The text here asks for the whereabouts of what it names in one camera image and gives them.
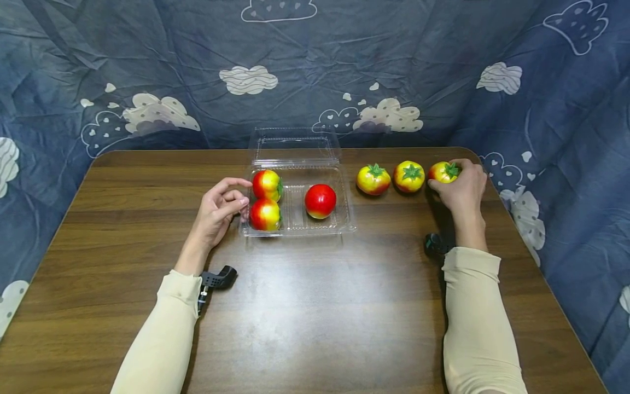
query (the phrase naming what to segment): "hand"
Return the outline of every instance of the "hand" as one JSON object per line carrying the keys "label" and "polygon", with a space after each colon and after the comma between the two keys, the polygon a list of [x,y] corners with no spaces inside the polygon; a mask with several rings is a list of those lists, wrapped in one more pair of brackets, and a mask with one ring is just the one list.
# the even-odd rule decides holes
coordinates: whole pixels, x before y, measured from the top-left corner
{"label": "hand", "polygon": [[429,180],[429,187],[438,192],[440,199],[453,215],[457,246],[488,251],[486,222],[481,215],[481,198],[486,190],[488,176],[479,164],[468,159],[451,160],[461,173],[451,183]]}
{"label": "hand", "polygon": [[182,248],[175,271],[200,275],[210,250],[217,246],[230,227],[232,218],[249,204],[249,199],[232,187],[251,187],[240,178],[225,178],[203,195],[197,218]]}

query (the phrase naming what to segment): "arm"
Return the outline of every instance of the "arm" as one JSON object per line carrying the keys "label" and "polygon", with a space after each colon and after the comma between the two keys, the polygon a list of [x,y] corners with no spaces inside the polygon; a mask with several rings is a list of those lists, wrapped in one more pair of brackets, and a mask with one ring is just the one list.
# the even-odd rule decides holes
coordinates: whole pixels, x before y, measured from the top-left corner
{"label": "arm", "polygon": [[228,190],[236,185],[251,186],[246,180],[226,178],[204,195],[175,269],[164,277],[157,303],[120,366],[112,394],[181,391],[197,322],[199,275],[233,216],[249,203],[241,192]]}
{"label": "arm", "polygon": [[460,177],[430,182],[455,223],[457,247],[445,259],[444,375],[451,394],[526,394],[518,353],[498,287],[501,259],[488,253],[481,196],[486,175],[469,160],[456,161]]}

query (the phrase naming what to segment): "cloud pattern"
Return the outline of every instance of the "cloud pattern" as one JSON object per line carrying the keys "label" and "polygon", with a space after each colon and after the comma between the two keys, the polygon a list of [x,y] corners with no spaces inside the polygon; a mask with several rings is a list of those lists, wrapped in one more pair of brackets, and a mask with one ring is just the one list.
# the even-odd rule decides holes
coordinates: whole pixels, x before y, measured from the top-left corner
{"label": "cloud pattern", "polygon": [[585,55],[608,27],[608,18],[603,17],[607,7],[606,3],[593,7],[591,0],[581,0],[559,14],[549,15],[542,25],[569,41],[575,55]]}
{"label": "cloud pattern", "polygon": [[236,66],[231,70],[221,70],[219,77],[227,84],[227,91],[237,96],[257,95],[265,89],[271,90],[278,86],[278,78],[264,66],[251,69]]}
{"label": "cloud pattern", "polygon": [[6,137],[0,137],[0,199],[4,197],[9,188],[8,182],[17,177],[20,150],[15,142]]}
{"label": "cloud pattern", "polygon": [[418,131],[424,125],[422,120],[418,120],[420,110],[416,107],[401,108],[400,102],[395,98],[386,98],[381,100],[376,108],[368,107],[361,111],[360,118],[353,125],[353,129],[364,129],[372,123],[376,127],[384,125],[381,128],[389,128],[395,132],[414,132]]}
{"label": "cloud pattern", "polygon": [[[630,315],[630,285],[624,287],[621,291],[619,303],[621,304],[621,308],[624,308],[624,311]],[[628,317],[628,327],[630,328],[630,316]]]}
{"label": "cloud pattern", "polygon": [[309,19],[317,15],[312,0],[249,0],[249,6],[241,12],[245,22],[280,22]]}
{"label": "cloud pattern", "polygon": [[317,132],[317,129],[327,127],[335,130],[339,135],[345,135],[352,132],[352,124],[359,118],[358,110],[355,107],[344,108],[337,112],[335,110],[325,110],[319,116],[319,120],[311,129]]}
{"label": "cloud pattern", "polygon": [[122,113],[122,117],[129,122],[125,128],[130,133],[147,134],[179,127],[200,130],[199,123],[188,115],[186,108],[176,98],[158,98],[149,93],[138,93],[132,102],[134,108],[127,108]]}
{"label": "cloud pattern", "polygon": [[520,88],[521,75],[523,70],[518,66],[508,67],[503,62],[495,63],[483,70],[477,82],[477,89],[486,88],[487,91],[504,91],[513,95]]}
{"label": "cloud pattern", "polygon": [[12,282],[4,289],[0,297],[0,339],[9,327],[27,289],[28,282],[26,281]]}
{"label": "cloud pattern", "polygon": [[81,129],[81,141],[86,146],[88,156],[97,157],[105,149],[129,138],[122,116],[112,111],[101,111],[94,117],[94,122]]}
{"label": "cloud pattern", "polygon": [[502,154],[492,152],[480,158],[488,171],[488,176],[501,193],[504,190],[509,192],[522,186],[523,171],[517,166],[505,164]]}
{"label": "cloud pattern", "polygon": [[541,260],[536,251],[545,245],[545,224],[538,218],[538,201],[532,192],[525,191],[524,186],[520,186],[516,192],[504,191],[501,197],[508,202],[518,233],[525,241],[536,265],[540,267]]}

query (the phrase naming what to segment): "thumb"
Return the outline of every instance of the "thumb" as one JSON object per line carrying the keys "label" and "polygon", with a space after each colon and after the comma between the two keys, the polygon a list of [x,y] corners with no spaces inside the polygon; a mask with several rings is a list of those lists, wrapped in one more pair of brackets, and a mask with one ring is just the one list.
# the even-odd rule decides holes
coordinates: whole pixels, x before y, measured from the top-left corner
{"label": "thumb", "polygon": [[445,186],[446,186],[445,183],[442,183],[442,182],[437,181],[435,179],[429,179],[429,187],[432,188],[433,190],[435,190],[438,193],[443,191]]}
{"label": "thumb", "polygon": [[245,208],[249,204],[249,198],[243,197],[242,199],[230,201],[223,205],[221,208],[214,211],[214,217],[217,221],[221,221],[230,215],[237,214],[241,209]]}

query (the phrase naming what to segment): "wrist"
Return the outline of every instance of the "wrist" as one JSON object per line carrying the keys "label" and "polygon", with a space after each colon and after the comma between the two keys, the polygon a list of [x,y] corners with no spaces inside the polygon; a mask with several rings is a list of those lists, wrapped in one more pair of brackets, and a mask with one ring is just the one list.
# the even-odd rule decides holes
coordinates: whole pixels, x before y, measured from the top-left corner
{"label": "wrist", "polygon": [[175,271],[184,275],[201,275],[211,249],[203,236],[191,232],[181,248]]}
{"label": "wrist", "polygon": [[486,244],[486,222],[480,211],[453,217],[455,243],[457,246],[488,251]]}

